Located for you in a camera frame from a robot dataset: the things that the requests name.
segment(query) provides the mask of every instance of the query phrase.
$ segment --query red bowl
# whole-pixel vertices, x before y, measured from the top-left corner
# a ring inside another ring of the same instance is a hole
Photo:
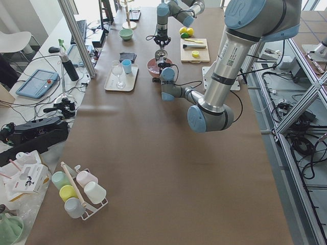
[[[173,62],[170,59],[166,60],[167,63],[172,64]],[[149,60],[148,62],[148,71],[150,75],[154,78],[159,78],[159,70],[160,68],[157,66],[157,63],[155,62],[155,58]]]

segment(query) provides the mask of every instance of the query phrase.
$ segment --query lemon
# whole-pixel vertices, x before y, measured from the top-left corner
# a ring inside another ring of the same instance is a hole
[[[183,32],[182,34],[180,34],[181,38],[189,38],[189,35],[186,32]]]
[[[182,27],[181,29],[179,29],[179,34],[182,34],[186,31],[187,31],[186,27]]]
[[[194,34],[193,28],[187,28],[186,33],[191,37]]]

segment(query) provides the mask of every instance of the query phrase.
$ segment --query yellow cup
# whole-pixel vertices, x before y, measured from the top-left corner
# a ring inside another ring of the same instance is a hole
[[[77,194],[71,185],[64,185],[60,189],[59,195],[64,202],[66,202],[69,198],[77,198]]]

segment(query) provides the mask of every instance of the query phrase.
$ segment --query green container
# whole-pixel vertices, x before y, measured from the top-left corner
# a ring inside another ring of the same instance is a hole
[[[119,31],[119,35],[123,40],[129,40],[133,36],[133,30],[132,29],[121,29]]]

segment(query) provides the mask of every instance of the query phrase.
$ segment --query cutting board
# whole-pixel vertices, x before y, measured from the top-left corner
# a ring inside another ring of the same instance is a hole
[[[184,39],[180,39],[180,60],[181,62],[191,62],[191,63],[207,63],[210,62],[210,57],[209,57],[209,49],[208,49],[208,44],[206,42],[206,38],[191,38],[197,41],[202,41],[203,43],[195,43],[195,42],[190,42],[190,41],[185,41]],[[206,48],[187,48],[183,49],[183,44],[188,44],[188,45],[206,45]],[[199,56],[198,57],[193,57],[192,56],[192,51],[197,50],[199,51]]]

